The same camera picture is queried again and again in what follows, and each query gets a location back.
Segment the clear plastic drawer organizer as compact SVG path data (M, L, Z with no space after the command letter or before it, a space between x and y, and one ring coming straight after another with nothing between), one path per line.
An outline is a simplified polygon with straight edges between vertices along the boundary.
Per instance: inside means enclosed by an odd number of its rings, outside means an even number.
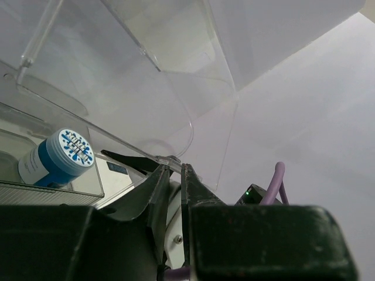
M147 177L108 150L219 185L237 97L208 1L2 1L1 203L103 207ZM61 188L18 162L62 128L95 163ZM107 162L125 167L112 172Z

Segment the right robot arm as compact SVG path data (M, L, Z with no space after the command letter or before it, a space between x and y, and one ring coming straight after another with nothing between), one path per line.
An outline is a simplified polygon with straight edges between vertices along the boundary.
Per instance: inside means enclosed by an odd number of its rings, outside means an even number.
M156 170L159 163L146 157L124 156L107 150L103 150L102 154L129 167L132 170L140 172L148 177ZM258 204L271 191L263 189L256 184L252 184L246 192L237 201L237 204ZM169 206L166 218L166 238L165 238L165 255L166 264L173 268L177 268L182 264L183 256L183 227L182 227L182 207L180 199L182 198L181 184L170 181Z

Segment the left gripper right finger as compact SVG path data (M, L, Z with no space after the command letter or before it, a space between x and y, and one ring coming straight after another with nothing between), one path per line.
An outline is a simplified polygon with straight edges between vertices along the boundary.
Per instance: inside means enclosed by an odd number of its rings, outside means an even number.
M182 227L192 280L358 280L339 224L324 208L227 205L182 166Z

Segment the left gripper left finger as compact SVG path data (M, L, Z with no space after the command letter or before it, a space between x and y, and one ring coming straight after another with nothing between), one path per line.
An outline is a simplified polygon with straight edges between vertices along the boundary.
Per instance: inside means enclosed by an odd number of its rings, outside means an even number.
M156 280L163 264L168 167L100 210L1 207L2 280Z

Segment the blue cleaning gel jar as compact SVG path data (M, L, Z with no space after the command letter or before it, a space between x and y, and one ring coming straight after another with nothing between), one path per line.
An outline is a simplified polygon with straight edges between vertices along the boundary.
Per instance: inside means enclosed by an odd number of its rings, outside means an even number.
M18 162L21 180L30 185L61 188L94 166L90 143L79 133L62 128Z

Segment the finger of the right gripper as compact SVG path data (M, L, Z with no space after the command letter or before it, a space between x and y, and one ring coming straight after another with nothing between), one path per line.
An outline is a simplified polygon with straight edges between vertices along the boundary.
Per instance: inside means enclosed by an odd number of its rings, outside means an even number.
M145 176L153 173L159 167L159 164L157 162L147 157L125 156L110 152L108 150L102 150L101 153L104 156L107 156L110 159L115 160L121 164L124 164L125 166L128 166Z

